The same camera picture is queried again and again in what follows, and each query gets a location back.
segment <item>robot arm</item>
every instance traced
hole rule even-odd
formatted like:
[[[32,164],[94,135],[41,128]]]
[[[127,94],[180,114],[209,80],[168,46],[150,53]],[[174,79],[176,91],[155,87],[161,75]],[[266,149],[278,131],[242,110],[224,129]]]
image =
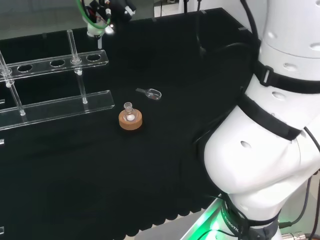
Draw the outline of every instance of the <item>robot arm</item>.
[[[320,168],[319,150],[303,130],[320,141],[318,29],[319,1],[268,0],[258,70],[206,144],[210,178],[249,220],[277,217]],[[273,239],[282,239],[280,231]]]
[[[113,23],[128,22],[136,13],[130,0],[76,0],[83,20],[87,23],[87,34],[100,38],[104,33],[114,33]]]

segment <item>cork base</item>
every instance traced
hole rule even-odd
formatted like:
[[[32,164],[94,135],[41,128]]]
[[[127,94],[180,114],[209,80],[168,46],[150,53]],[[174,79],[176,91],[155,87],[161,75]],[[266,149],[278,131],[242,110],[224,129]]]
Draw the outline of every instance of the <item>cork base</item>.
[[[119,114],[120,127],[122,127],[125,130],[129,130],[129,131],[136,130],[136,129],[140,128],[142,125],[142,113],[137,109],[136,109],[136,112],[138,113],[138,118],[134,122],[126,121],[124,119],[125,110],[120,112],[120,114]]]

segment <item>white wall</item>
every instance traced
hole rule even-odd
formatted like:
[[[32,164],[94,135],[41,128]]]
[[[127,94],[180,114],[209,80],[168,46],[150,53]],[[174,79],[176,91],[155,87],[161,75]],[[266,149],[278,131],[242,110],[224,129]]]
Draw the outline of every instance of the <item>white wall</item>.
[[[0,0],[0,40],[85,26],[75,0]]]
[[[267,15],[267,0],[247,0],[248,6],[253,14],[255,23],[258,28],[259,36],[261,37],[264,31],[266,15]],[[184,11],[184,2],[180,0],[179,12]],[[198,1],[189,0],[188,2],[188,12],[193,12],[197,10]],[[205,9],[215,9],[223,8],[229,14],[231,14],[235,19],[238,20],[245,27],[250,28],[248,17],[246,12],[240,2],[240,0],[202,0],[201,10]]]

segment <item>small glass vial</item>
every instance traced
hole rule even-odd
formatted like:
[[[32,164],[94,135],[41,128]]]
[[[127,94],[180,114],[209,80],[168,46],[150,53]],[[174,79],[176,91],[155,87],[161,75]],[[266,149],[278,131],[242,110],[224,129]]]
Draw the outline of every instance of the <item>small glass vial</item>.
[[[126,102],[124,105],[124,115],[123,118],[124,120],[128,121],[128,122],[134,122],[138,119],[138,113],[137,111],[132,107],[132,103],[131,102]]]

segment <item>test tube rack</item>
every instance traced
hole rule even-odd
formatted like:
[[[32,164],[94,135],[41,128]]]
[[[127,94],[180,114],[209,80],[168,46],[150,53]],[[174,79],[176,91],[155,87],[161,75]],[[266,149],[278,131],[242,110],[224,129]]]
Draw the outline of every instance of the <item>test tube rack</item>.
[[[72,30],[67,30],[70,55],[6,64],[0,52],[0,82],[5,82],[16,107],[0,109],[0,131],[25,125],[111,109],[115,106],[109,90],[86,94],[83,69],[109,63],[104,50],[77,53]],[[80,95],[22,105],[15,80],[74,71]]]

